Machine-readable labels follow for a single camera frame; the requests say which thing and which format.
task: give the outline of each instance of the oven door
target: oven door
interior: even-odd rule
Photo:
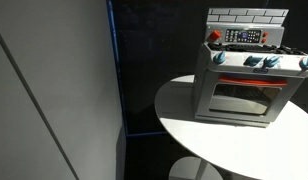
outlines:
[[[297,78],[207,71],[196,116],[272,122],[301,82]]]

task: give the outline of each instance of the blue knob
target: blue knob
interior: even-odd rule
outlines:
[[[215,64],[222,64],[225,61],[225,51],[216,54],[213,58]]]
[[[275,66],[278,62],[280,62],[280,57],[279,56],[272,56],[272,57],[267,57],[264,60],[264,65],[263,67],[273,67]]]
[[[262,56],[249,56],[246,61],[244,62],[244,65],[247,66],[256,66],[261,60],[263,59]]]
[[[308,58],[304,58],[302,61],[300,61],[300,67],[303,70],[308,70]]]

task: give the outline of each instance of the toy stove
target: toy stove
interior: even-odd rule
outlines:
[[[281,45],[285,9],[212,8],[193,88],[195,118],[266,127],[304,78],[308,55]]]

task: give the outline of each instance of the white tabletop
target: white tabletop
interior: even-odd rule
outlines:
[[[165,129],[206,161],[256,179],[308,179],[308,114],[288,102],[267,128],[198,122],[191,106],[194,76],[158,91],[156,113]]]

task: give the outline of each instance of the dark background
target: dark background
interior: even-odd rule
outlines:
[[[165,132],[153,102],[164,83],[194,73],[209,7],[289,9],[282,44],[308,53],[305,0],[111,0],[109,7],[127,134],[126,179],[165,180],[175,161],[192,155]],[[292,101],[308,112],[308,79]]]

